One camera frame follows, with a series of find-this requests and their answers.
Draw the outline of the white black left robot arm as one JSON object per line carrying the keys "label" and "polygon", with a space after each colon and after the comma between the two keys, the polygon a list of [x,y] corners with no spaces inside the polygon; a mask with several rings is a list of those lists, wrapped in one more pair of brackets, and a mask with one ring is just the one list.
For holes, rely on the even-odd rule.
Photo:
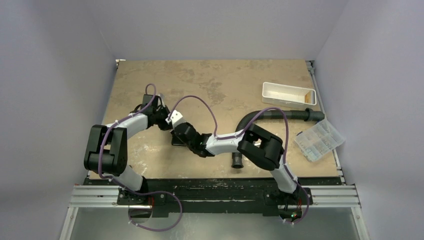
{"label": "white black left robot arm", "polygon": [[83,165],[86,170],[99,172],[104,179],[115,181],[129,191],[129,197],[138,205],[149,199],[147,179],[128,165],[128,139],[156,125],[162,131],[172,129],[166,122],[170,111],[162,95],[145,94],[124,120],[91,127]]}

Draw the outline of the black leather card holder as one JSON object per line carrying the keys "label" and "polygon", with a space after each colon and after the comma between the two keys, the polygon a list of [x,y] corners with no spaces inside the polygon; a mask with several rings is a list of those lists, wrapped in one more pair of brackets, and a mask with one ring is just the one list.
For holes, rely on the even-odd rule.
{"label": "black leather card holder", "polygon": [[172,136],[171,145],[172,146],[179,146],[179,147],[185,147],[186,146],[186,144],[183,141],[181,141],[177,136]]}

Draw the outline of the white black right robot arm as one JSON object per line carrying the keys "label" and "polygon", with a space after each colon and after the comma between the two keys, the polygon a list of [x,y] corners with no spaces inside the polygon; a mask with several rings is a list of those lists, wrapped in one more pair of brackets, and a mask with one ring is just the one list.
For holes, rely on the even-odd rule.
{"label": "white black right robot arm", "polygon": [[258,168],[270,171],[284,202],[292,204],[300,198],[298,179],[286,163],[283,140],[266,129],[251,124],[245,130],[229,134],[200,134],[190,123],[183,122],[174,124],[172,133],[202,158],[224,153],[242,154]]}

